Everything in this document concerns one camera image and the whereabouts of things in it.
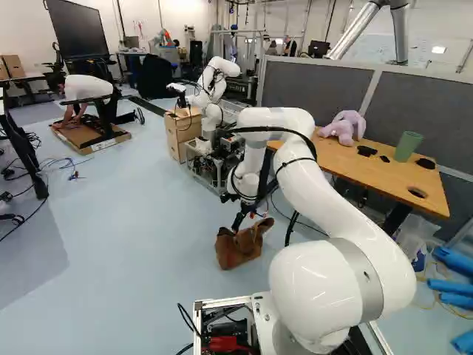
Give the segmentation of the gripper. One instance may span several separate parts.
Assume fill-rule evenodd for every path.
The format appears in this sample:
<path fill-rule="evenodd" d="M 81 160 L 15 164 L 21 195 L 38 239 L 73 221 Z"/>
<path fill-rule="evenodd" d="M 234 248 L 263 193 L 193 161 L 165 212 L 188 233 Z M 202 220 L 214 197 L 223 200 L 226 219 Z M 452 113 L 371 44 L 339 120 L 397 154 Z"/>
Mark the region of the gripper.
<path fill-rule="evenodd" d="M 258 203 L 258 200 L 246 200 L 243 198 L 240 199 L 240 210 L 236 214 L 236 217 L 231 225 L 231 230 L 234 233 L 239 231 L 240 226 L 246 217 L 255 218 Z"/>

